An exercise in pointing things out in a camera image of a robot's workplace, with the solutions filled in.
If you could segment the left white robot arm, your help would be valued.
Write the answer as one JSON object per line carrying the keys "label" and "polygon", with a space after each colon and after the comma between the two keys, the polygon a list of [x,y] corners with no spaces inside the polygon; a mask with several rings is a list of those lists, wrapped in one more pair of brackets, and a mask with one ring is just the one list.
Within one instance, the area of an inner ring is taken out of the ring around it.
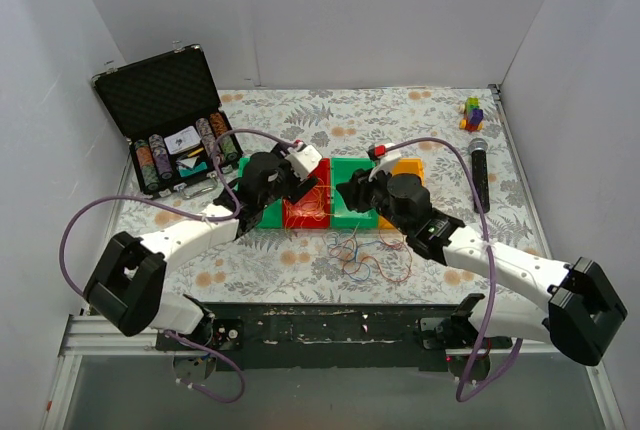
{"label": "left white robot arm", "polygon": [[298,202],[315,186],[321,160],[312,146],[286,155],[258,152],[232,192],[221,193],[195,217],[139,237],[116,234],[84,288],[85,300],[125,336],[154,328],[178,333],[190,349],[205,348],[213,336],[206,310],[192,297],[164,291],[166,276],[253,230],[274,202]]}

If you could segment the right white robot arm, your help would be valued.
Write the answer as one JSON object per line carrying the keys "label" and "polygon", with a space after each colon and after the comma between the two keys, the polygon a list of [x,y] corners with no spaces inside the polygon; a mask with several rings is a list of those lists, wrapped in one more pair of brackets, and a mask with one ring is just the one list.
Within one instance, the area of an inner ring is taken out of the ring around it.
{"label": "right white robot arm", "polygon": [[524,298],[521,305],[484,298],[492,311],[489,325],[475,312],[457,317],[452,333],[464,347],[487,336],[522,338],[550,343],[573,361],[596,366],[628,315],[597,262],[581,257],[570,264],[487,243],[462,220],[437,210],[416,175],[358,170],[337,191],[349,210],[373,210],[389,221],[420,257],[494,278]]}

